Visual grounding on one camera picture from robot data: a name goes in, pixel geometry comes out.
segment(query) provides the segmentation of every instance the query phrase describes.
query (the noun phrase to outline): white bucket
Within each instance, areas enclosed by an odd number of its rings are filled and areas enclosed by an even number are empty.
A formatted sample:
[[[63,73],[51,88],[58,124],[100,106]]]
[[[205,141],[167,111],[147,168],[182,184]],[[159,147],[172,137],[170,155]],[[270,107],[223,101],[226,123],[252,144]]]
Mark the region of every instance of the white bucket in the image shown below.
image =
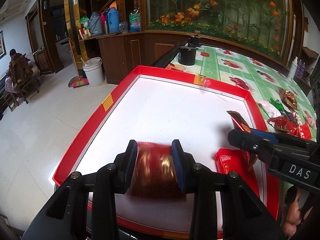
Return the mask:
[[[95,57],[89,59],[86,63],[82,64],[82,67],[89,81],[89,86],[96,87],[104,82],[101,58]]]

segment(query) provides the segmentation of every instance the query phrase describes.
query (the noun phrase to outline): green checkered tablecloth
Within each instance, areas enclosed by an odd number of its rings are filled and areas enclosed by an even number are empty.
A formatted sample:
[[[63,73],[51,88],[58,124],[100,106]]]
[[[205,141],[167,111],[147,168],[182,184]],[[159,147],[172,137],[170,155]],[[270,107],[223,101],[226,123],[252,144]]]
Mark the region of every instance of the green checkered tablecloth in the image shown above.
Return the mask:
[[[179,64],[178,55],[171,63]],[[290,90],[297,99],[299,115],[302,121],[304,121],[306,115],[304,111],[316,120],[316,113],[312,105],[295,81],[288,81],[281,73],[254,59],[224,49],[201,46],[196,52],[195,65],[185,67],[185,72],[200,74],[234,86],[236,85],[235,81],[241,79],[249,88],[256,102],[269,101],[270,98],[281,101],[278,87]],[[268,115],[263,109],[259,109],[268,130],[274,132],[273,127],[267,123]],[[315,141],[316,129],[310,127],[310,132]]]

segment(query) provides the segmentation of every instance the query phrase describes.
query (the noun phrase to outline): white bottle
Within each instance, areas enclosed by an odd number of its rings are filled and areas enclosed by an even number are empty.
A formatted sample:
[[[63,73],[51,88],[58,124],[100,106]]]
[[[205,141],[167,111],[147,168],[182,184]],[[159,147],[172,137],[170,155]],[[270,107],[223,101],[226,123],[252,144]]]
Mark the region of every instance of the white bottle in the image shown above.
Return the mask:
[[[296,73],[296,70],[297,70],[297,67],[298,67],[298,57],[296,57],[291,64],[290,71],[287,76],[287,80],[289,80],[289,81],[293,80],[294,74]]]

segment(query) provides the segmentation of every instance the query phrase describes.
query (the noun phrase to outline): blue thermos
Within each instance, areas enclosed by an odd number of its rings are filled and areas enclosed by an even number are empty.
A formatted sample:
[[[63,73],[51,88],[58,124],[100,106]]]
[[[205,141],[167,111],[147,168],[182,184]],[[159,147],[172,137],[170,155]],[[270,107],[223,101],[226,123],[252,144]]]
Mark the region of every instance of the blue thermos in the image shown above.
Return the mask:
[[[116,8],[111,7],[108,12],[108,25],[109,25],[109,33],[117,33],[119,32],[119,11]]]
[[[93,37],[103,34],[103,28],[100,20],[100,14],[93,12],[90,19],[88,20],[89,32]]]

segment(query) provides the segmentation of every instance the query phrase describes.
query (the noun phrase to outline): broom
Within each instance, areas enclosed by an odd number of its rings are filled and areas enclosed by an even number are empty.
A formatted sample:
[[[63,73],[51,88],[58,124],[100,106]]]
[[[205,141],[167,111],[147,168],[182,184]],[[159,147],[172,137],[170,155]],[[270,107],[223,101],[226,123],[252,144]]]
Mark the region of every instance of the broom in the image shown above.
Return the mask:
[[[77,87],[86,86],[86,85],[89,84],[89,81],[88,81],[88,79],[83,78],[82,76],[79,75],[79,72],[78,72],[78,69],[77,69],[77,65],[76,65],[76,61],[75,61],[75,58],[73,56],[72,47],[71,47],[71,41],[70,40],[69,40],[69,46],[70,46],[70,54],[71,54],[71,57],[72,57],[72,60],[73,60],[73,64],[74,64],[74,66],[76,68],[77,76],[72,78],[69,81],[68,87],[77,88]]]

